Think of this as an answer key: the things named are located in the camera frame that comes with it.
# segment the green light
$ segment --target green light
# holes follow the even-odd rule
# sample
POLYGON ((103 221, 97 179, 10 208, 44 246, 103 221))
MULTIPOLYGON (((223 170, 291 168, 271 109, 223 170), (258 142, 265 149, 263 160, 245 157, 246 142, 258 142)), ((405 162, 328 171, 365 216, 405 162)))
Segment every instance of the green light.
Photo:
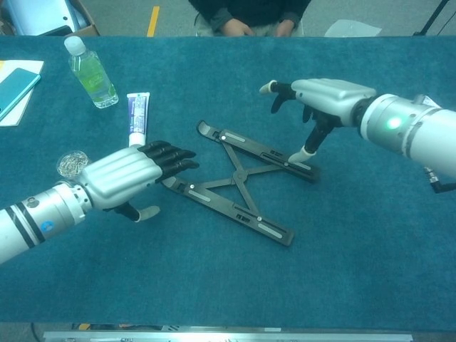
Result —
POLYGON ((398 128, 400 125, 402 124, 402 120, 400 118, 391 118, 390 120, 388 120, 388 122, 386 123, 386 125, 388 126, 388 128, 390 130, 395 130, 396 128, 398 128))

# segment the teal fabric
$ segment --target teal fabric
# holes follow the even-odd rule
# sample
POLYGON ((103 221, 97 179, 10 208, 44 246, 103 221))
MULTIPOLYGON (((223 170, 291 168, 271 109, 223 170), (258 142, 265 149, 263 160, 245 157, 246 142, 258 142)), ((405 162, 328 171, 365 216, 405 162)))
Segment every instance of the teal fabric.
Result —
MULTIPOLYGON (((194 150, 201 168, 182 176, 196 182, 233 170, 198 120, 302 146, 312 124, 297 102, 270 113, 258 89, 271 79, 340 78, 456 108, 455 37, 84 41, 118 91, 111 108, 93 106, 62 38, 0 37, 1 59, 45 61, 20 126, 0 129, 0 207, 52 187, 69 150, 97 160, 125 147, 127 93, 151 92, 148 140, 194 150)), ((264 216, 296 231, 291 247, 156 185, 133 200, 160 205, 155 218, 92 211, 0 266, 0 321, 455 330, 456 193, 435 195, 421 166, 355 129, 331 133, 312 163, 315 185, 280 172, 247 183, 264 216)))

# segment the person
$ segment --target person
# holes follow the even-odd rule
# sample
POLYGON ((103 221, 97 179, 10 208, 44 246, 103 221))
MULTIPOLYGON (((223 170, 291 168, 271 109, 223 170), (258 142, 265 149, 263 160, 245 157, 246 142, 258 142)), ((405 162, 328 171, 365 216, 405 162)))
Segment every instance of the person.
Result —
POLYGON ((302 36, 311 0, 189 0, 197 36, 302 36))

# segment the floor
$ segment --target floor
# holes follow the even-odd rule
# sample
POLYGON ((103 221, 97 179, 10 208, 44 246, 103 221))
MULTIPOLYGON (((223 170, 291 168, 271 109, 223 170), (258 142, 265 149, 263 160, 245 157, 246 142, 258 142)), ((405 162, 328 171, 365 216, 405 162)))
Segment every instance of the floor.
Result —
MULTIPOLYGON (((196 12, 186 0, 82 0, 102 36, 146 36, 152 8, 159 6, 155 37, 194 36, 196 12)), ((420 31, 440 0, 315 0, 303 17, 305 36, 324 36, 339 19, 350 19, 382 29, 379 36, 411 36, 420 31)), ((428 35, 456 34, 456 0, 450 0, 428 35)), ((36 324, 36 333, 68 330, 71 324, 36 324)), ((418 342, 456 341, 456 334, 414 333, 418 342)), ((0 323, 0 341, 34 341, 29 323, 0 323)))

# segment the blue sticker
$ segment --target blue sticker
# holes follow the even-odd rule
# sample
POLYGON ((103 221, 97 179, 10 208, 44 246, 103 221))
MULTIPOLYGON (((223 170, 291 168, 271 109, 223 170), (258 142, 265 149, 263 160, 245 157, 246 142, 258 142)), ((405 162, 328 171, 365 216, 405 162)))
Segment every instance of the blue sticker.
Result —
POLYGON ((54 222, 52 221, 45 221, 41 224, 41 231, 42 232, 50 232, 52 229, 54 229, 54 222))

